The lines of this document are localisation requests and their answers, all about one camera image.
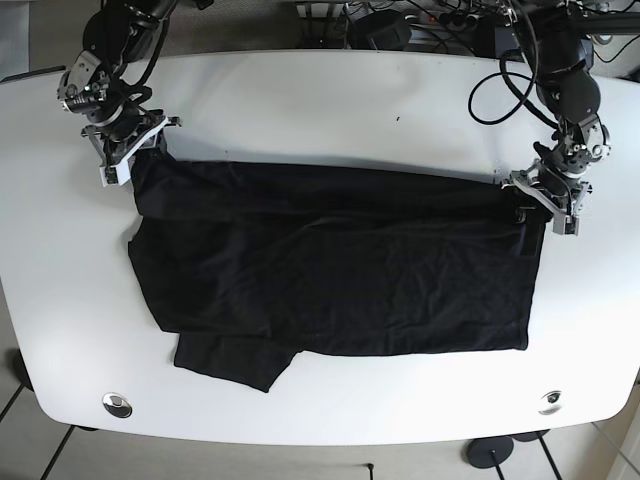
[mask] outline white table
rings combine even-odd
[[[137,77],[143,65],[130,69]],[[498,127],[466,110],[492,61],[313,51],[161,60],[149,107],[183,159],[369,166],[501,178],[550,130],[522,110]],[[548,229],[525,352],[339,358],[298,355],[271,393],[177,369],[125,245],[131,192],[102,188],[98,157],[62,112],[59,75],[0,85],[0,275],[44,411],[65,423],[208,441],[393,444],[600,420],[624,405],[640,365],[640,87],[600,79],[613,153],[592,169],[578,238]],[[495,118],[500,79],[477,99]],[[539,413],[562,391],[562,409]],[[102,397],[133,405],[118,419]]]

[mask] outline white wall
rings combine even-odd
[[[29,71],[29,3],[0,1],[0,80]]]

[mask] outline black equipment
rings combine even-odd
[[[151,89],[145,83],[160,55],[176,3],[177,0],[108,0],[88,22],[84,51],[60,82],[58,98],[63,107],[86,115],[90,122],[82,134],[89,137],[102,158],[105,185],[127,182],[135,152],[159,148],[163,145],[163,128],[180,124],[180,119],[167,118],[161,110],[147,111],[141,106],[151,97]],[[500,14],[506,25],[513,27],[534,72],[530,88],[523,93],[513,85],[510,76],[519,74],[507,72],[506,54],[512,52],[505,52],[501,71],[494,76],[503,77],[519,98],[518,106],[502,119],[479,119],[471,108],[479,84],[471,94],[469,111],[477,121],[495,125],[525,106],[554,129],[555,146],[536,143],[539,159],[528,170],[511,172],[504,185],[518,188],[552,212],[555,233],[575,235],[582,201],[592,191],[582,177],[591,164],[603,160],[610,151],[609,133],[598,116],[600,91],[589,74],[591,63],[584,48],[585,37],[640,33],[640,14],[585,16],[576,4],[534,3],[524,8],[518,0],[501,0],[500,6]],[[410,31],[398,15],[386,10],[359,20],[354,25],[352,42],[358,48],[402,48]],[[127,65],[144,56],[159,29],[160,38],[144,74],[133,85],[127,84],[121,79]],[[553,120],[528,101],[534,86]]]
[[[402,13],[378,10],[353,23],[349,44],[357,50],[403,50],[411,40],[411,27]]]

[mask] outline circular metal grommet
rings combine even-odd
[[[133,412],[131,404],[122,395],[117,393],[107,393],[102,397],[102,405],[114,417],[128,418]]]
[[[540,415],[553,415],[558,410],[562,408],[561,402],[562,392],[559,390],[554,390],[553,392],[547,393],[540,399],[540,406],[538,411]]]

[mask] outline metal bracket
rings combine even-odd
[[[100,132],[95,125],[88,125],[82,129],[82,136],[88,137],[94,146],[102,164],[100,165],[100,178],[102,186],[107,185],[124,185],[131,179],[131,166],[135,160],[134,154],[141,148],[152,148],[155,146],[155,138],[159,132],[166,126],[180,125],[178,117],[160,116],[156,122],[147,129],[142,130],[136,140],[129,144],[121,144],[121,147],[112,155],[107,156],[104,152],[104,146],[100,140]]]
[[[558,235],[578,235],[580,218],[578,213],[582,208],[582,202],[587,193],[591,192],[591,184],[589,182],[580,182],[580,191],[575,198],[567,199],[571,202],[571,214],[567,212],[565,206],[557,205],[544,192],[533,186],[535,180],[530,177],[531,172],[538,169],[538,161],[536,161],[528,170],[513,171],[509,175],[509,180],[504,186],[514,186],[524,194],[535,198],[547,210],[553,214],[553,233]]]

